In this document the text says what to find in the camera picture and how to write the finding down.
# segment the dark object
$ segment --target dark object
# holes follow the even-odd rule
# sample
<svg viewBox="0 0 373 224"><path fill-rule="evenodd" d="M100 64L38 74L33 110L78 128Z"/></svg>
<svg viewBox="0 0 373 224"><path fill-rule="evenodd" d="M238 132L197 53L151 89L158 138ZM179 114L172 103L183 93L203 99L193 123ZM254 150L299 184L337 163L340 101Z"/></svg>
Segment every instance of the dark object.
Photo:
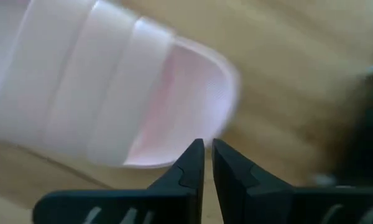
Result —
<svg viewBox="0 0 373 224"><path fill-rule="evenodd" d="M373 88L346 156L334 171L334 176L337 185L373 186Z"/></svg>
<svg viewBox="0 0 373 224"><path fill-rule="evenodd" d="M195 140L147 190L63 191L34 208L35 224L201 223L204 145ZM296 188L221 140L213 172L225 224L373 223L373 188Z"/></svg>

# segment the wooden floor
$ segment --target wooden floor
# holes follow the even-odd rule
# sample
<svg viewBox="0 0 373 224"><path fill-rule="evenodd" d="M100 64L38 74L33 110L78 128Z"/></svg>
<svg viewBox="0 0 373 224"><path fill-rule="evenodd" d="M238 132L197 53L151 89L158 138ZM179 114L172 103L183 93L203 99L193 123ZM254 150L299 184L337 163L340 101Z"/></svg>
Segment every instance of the wooden floor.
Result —
<svg viewBox="0 0 373 224"><path fill-rule="evenodd" d="M373 0L122 0L225 56L242 95L225 139L295 185L343 151L373 64ZM222 223L206 163L203 223ZM98 167L0 143L0 223L30 223L58 189L144 188L159 170Z"/></svg>

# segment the slide sandal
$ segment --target slide sandal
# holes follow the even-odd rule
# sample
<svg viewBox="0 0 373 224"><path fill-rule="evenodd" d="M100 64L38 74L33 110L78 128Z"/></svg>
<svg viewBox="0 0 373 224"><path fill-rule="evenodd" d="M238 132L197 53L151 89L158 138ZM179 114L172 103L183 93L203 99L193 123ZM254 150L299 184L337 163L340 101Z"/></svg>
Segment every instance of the slide sandal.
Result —
<svg viewBox="0 0 373 224"><path fill-rule="evenodd" d="M0 0L0 140L106 166L169 166L194 139L221 134L238 92L219 53L135 12Z"/></svg>

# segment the blurry background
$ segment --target blurry background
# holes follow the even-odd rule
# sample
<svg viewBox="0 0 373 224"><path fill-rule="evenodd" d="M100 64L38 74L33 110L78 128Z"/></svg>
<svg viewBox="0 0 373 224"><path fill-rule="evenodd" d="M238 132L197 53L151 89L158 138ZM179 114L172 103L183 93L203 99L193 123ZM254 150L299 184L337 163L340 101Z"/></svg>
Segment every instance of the blurry background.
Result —
<svg viewBox="0 0 373 224"><path fill-rule="evenodd" d="M344 151L373 64L373 0L123 0L122 5L224 54L241 72L222 138L294 185L311 185ZM58 189L148 186L165 169L98 167L0 143L0 223L30 223ZM203 223L221 223L207 155Z"/></svg>

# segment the pink footwear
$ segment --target pink footwear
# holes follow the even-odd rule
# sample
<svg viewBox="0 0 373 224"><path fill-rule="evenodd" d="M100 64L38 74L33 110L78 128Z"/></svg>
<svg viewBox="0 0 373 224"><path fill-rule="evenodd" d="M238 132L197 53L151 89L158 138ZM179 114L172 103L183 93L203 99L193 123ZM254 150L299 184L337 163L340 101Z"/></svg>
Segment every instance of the pink footwear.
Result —
<svg viewBox="0 0 373 224"><path fill-rule="evenodd" d="M6 52L0 139L107 166L172 164L218 136L238 98L221 55L105 1L31 0Z"/></svg>

